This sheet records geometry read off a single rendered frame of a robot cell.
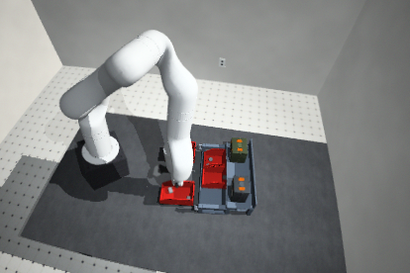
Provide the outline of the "red bin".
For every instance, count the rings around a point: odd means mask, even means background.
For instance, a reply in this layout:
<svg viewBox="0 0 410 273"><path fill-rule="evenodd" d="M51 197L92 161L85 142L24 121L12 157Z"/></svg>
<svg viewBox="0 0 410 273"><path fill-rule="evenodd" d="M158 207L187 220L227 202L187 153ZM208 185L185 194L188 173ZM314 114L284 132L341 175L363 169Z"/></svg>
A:
<svg viewBox="0 0 410 273"><path fill-rule="evenodd" d="M209 157L213 158L213 161L209 161ZM208 165L206 165L209 163ZM203 168L209 166L226 166L226 149L212 148L204 153Z"/></svg>
<svg viewBox="0 0 410 273"><path fill-rule="evenodd" d="M193 150L193 163L195 162L195 150L196 150L196 141L192 141L192 150Z"/></svg>
<svg viewBox="0 0 410 273"><path fill-rule="evenodd" d="M194 188L195 188L193 184L194 184L194 181L184 181L181 187L178 186L178 188L175 188L175 184L174 186L172 186L171 180L163 182L161 185L161 191L160 191L160 197L159 197L160 203L161 204L171 204L171 205L193 206ZM173 193L171 194L168 193L168 188L167 188L170 186L172 187L172 191L173 191ZM191 196L191 200L186 200L187 196Z"/></svg>
<svg viewBox="0 0 410 273"><path fill-rule="evenodd" d="M205 167L202 171L202 188L226 189L227 181L223 175L226 175L226 166Z"/></svg>

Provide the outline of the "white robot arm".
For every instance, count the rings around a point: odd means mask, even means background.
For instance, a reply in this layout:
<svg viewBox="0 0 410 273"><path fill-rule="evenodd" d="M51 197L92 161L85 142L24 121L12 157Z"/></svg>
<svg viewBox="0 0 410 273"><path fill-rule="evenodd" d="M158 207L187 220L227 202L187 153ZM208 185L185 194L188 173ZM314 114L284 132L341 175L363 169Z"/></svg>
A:
<svg viewBox="0 0 410 273"><path fill-rule="evenodd" d="M163 33L145 31L118 49L88 77L85 76L68 89L61 96L59 107L65 116L78 120L85 140L83 158L95 165L108 163L119 152L118 142L111 136L109 140L105 119L111 94L122 87L132 86L155 65L168 96L168 142L163 146L163 153L169 168L159 164L154 168L153 175L170 172L175 181L183 182L189 178L193 166L190 130L198 85L178 60L171 41Z"/></svg>

